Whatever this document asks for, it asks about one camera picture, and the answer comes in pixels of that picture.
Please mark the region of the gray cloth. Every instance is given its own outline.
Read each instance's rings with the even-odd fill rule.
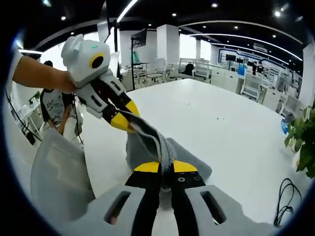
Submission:
[[[196,167],[204,181],[209,178],[212,169],[206,163],[192,155],[173,139],[165,138],[142,118],[134,114],[129,115],[131,115],[130,126],[136,131],[135,133],[128,133],[126,143],[126,160],[132,170],[143,163],[159,161],[163,178],[166,173],[171,171],[171,165],[176,159]],[[162,182],[162,187],[167,188],[166,183]]]

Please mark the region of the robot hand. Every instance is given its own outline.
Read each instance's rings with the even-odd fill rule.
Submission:
[[[115,128],[132,132],[129,117],[120,110],[136,115],[139,112],[126,95],[123,85],[108,68],[111,59],[109,46],[83,40],[82,34],[71,36],[64,44],[61,57],[78,88],[75,93],[85,101],[87,111],[97,118],[103,117]]]

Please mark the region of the yellow circular accent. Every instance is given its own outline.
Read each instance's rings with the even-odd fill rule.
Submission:
[[[92,63],[93,63],[93,61],[94,61],[97,57],[104,57],[104,55],[105,55],[105,53],[96,53],[96,54],[94,54],[94,55],[91,57],[91,59],[90,59],[90,68],[93,69]]]

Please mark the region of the human hand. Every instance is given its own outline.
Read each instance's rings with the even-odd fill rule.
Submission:
[[[58,133],[60,133],[61,135],[63,134],[64,131],[64,124],[60,124],[59,127],[57,128]]]
[[[76,87],[74,86],[71,75],[67,71],[59,71],[56,76],[56,89],[60,92],[71,93],[74,92]]]

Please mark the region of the black ceiling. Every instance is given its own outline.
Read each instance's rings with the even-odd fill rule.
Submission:
[[[71,31],[74,31],[75,34],[96,31],[95,23],[99,19],[104,0],[48,1],[51,7],[42,5],[40,12],[26,22],[24,30],[25,49],[44,51],[65,41],[70,36]],[[116,19],[129,2],[130,0],[107,0],[110,20]],[[224,20],[256,23],[276,28],[292,37],[273,29],[244,23],[200,23],[187,27],[201,33],[235,34],[260,39],[278,45],[303,58],[302,49],[308,42],[307,29],[303,20],[297,21],[300,15],[294,11],[295,8],[290,3],[290,0],[217,0],[216,2],[219,4],[217,8],[211,7],[213,2],[214,0],[194,0],[189,2],[183,0],[139,0],[129,13],[125,15],[119,27],[120,30],[141,30],[147,28],[148,24],[152,24],[150,28],[156,28],[163,24],[183,26],[191,23]],[[275,17],[274,11],[276,9],[280,10],[288,2],[290,5],[282,12],[281,17]],[[61,16],[65,16],[66,20],[62,21]],[[85,26],[75,30],[71,29],[71,27],[79,23],[85,23]],[[44,41],[47,37],[61,30],[64,30],[64,32],[57,37],[53,37],[52,40],[47,42]],[[246,48],[252,48],[254,43],[252,40],[230,36],[211,37],[223,44]],[[301,41],[302,44],[294,40],[293,37]],[[273,46],[263,45],[268,51],[271,51],[271,55],[287,62],[292,60],[289,68],[302,71],[303,62]]]

